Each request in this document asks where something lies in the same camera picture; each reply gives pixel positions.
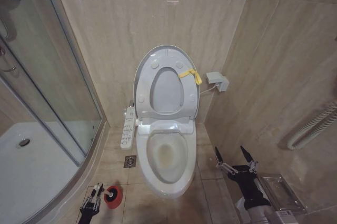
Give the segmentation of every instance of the shower enclosure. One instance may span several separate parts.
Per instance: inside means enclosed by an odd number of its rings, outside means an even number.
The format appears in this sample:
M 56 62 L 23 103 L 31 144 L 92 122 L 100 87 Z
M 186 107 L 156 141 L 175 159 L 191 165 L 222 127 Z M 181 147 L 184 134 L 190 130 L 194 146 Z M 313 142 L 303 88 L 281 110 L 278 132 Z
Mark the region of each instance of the shower enclosure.
M 0 223 L 22 223 L 74 177 L 102 129 L 56 0 L 0 0 Z

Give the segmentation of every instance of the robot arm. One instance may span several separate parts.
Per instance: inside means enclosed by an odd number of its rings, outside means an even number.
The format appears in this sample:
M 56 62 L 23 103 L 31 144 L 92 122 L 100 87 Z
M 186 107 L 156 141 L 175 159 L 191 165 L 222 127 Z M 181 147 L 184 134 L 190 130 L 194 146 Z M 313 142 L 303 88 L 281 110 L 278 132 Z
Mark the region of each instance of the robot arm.
M 83 205 L 80 208 L 81 218 L 78 224 L 89 224 L 94 215 L 100 212 L 101 194 L 104 191 L 103 184 L 101 186 L 96 185 L 91 192 L 91 195 L 86 198 Z M 97 192 L 95 203 L 92 202 Z
M 216 167 L 227 172 L 228 178 L 238 184 L 245 200 L 244 208 L 250 215 L 251 223 L 297 224 L 298 222 L 290 211 L 274 211 L 269 200 L 263 197 L 254 181 L 257 178 L 259 162 L 254 161 L 242 146 L 240 148 L 248 165 L 230 166 L 226 164 L 219 150 L 215 148 Z

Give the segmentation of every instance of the yellow strap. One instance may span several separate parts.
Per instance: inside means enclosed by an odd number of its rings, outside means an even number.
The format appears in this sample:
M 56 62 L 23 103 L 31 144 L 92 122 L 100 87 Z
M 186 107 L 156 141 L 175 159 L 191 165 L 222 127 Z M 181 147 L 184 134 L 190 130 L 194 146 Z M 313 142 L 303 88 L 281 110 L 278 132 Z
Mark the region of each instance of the yellow strap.
M 179 78 L 183 78 L 183 77 L 187 76 L 188 74 L 192 74 L 194 76 L 195 83 L 197 85 L 200 85 L 202 83 L 201 77 L 200 77 L 199 73 L 196 72 L 195 69 L 189 69 L 189 70 L 185 71 L 184 73 L 180 73 Z

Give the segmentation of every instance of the wall outlet box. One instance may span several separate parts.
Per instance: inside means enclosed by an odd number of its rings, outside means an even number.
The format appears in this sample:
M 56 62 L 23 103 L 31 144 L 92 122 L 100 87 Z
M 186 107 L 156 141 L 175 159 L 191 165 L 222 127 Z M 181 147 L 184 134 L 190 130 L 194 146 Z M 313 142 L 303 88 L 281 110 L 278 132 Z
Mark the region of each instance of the wall outlet box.
M 206 73 L 206 79 L 209 84 L 216 84 L 219 91 L 226 91 L 230 85 L 228 79 L 219 72 Z

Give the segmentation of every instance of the bidet control panel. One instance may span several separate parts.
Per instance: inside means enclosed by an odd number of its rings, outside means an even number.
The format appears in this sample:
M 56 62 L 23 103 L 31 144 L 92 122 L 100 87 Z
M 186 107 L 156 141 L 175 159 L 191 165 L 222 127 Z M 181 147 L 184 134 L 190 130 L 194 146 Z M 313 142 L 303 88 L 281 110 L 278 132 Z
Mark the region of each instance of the bidet control panel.
M 131 149 L 136 121 L 135 107 L 128 107 L 121 139 L 121 149 Z

